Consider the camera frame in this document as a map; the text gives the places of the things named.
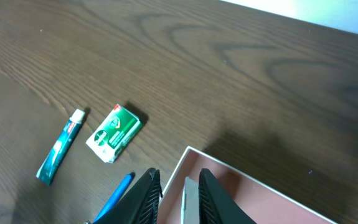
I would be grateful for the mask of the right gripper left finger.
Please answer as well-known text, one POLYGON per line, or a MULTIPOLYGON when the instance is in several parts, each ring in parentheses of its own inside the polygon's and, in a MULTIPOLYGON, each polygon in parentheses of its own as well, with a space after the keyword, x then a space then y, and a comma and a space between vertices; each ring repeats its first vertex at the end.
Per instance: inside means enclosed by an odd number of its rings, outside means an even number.
POLYGON ((160 171, 149 168, 95 224, 157 224, 159 199, 163 197, 160 171))

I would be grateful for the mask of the white Pantene tube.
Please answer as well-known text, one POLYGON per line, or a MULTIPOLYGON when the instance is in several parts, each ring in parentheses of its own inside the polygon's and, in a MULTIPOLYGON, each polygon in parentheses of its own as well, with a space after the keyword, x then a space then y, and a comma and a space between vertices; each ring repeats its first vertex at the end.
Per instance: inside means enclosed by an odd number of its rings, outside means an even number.
POLYGON ((199 184, 189 177, 182 191, 181 224, 199 224, 199 184))

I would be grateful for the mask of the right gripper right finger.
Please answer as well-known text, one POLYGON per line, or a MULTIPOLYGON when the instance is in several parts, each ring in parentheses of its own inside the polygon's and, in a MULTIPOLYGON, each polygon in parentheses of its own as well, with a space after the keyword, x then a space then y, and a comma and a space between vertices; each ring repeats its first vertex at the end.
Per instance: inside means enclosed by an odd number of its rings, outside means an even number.
POLYGON ((209 169, 199 174, 200 224, 256 224, 230 197, 209 169))

